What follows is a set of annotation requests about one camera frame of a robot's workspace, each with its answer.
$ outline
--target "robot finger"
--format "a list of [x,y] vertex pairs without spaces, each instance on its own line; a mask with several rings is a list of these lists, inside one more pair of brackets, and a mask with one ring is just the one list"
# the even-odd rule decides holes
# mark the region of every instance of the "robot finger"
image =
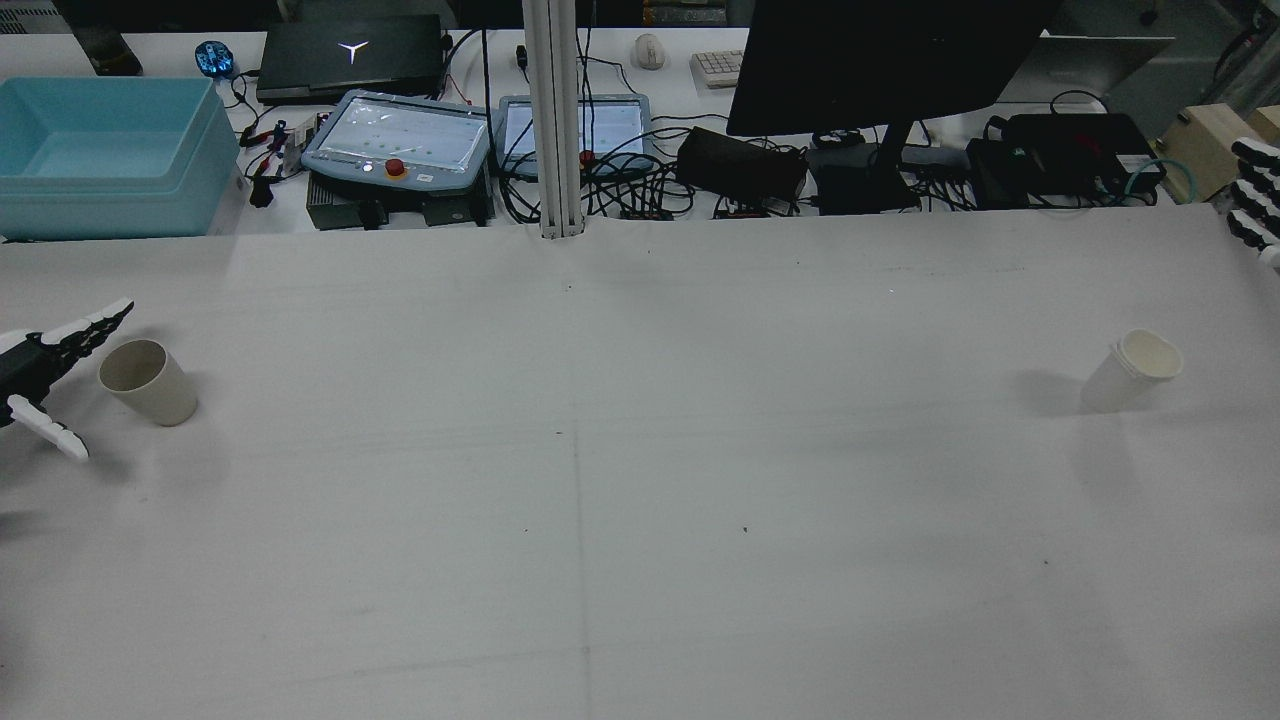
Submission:
[[5,402],[15,421],[27,425],[40,437],[54,443],[58,450],[63,451],[63,455],[78,462],[88,460],[88,448],[84,447],[84,441],[69,430],[67,425],[50,418],[37,405],[20,395],[10,395]]
[[106,307],[99,310],[97,313],[92,313],[78,320],[67,323],[60,328],[54,328],[51,331],[42,332],[40,333],[40,337],[37,340],[40,341],[41,345],[54,346],[67,340],[69,336],[74,333],[90,329],[95,323],[101,323],[102,320],[106,319],[124,318],[124,315],[128,315],[129,310],[133,310],[133,301],[129,300],[128,297],[122,297],[115,302],[108,305]]

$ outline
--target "wooden block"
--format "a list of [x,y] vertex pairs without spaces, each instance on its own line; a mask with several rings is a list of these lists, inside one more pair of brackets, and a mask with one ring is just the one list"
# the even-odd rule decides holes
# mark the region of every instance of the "wooden block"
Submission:
[[[1199,202],[1239,176],[1231,143],[1239,137],[1262,140],[1258,133],[1226,104],[1183,108],[1165,135],[1153,142],[1156,155],[1178,160],[1196,176],[1196,197]],[[1179,202],[1187,202],[1189,183],[1178,168],[1166,168],[1165,190]]]
[[1258,108],[1249,113],[1248,123],[1262,140],[1271,145],[1280,142],[1280,105]]

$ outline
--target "plastic storage box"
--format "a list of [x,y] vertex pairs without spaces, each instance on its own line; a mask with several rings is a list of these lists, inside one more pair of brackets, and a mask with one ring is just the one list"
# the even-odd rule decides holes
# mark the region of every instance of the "plastic storage box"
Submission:
[[0,82],[0,234],[205,234],[239,145],[209,78]]

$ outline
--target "paper cup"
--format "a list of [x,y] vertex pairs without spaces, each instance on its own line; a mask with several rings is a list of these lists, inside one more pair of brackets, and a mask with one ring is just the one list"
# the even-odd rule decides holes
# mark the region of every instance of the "paper cup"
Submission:
[[196,411],[196,388],[178,361],[154,340],[131,340],[97,369],[97,382],[157,425],[177,425]]
[[1171,342],[1147,329],[1129,331],[1089,375],[1080,397],[1096,413],[1116,413],[1181,372],[1183,355]]

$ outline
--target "keyboard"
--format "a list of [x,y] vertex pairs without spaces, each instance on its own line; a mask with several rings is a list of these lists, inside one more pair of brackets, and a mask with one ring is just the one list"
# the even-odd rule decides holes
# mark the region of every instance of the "keyboard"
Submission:
[[733,87],[737,85],[737,72],[742,69],[741,50],[710,50],[694,53],[689,59],[694,77],[707,87]]

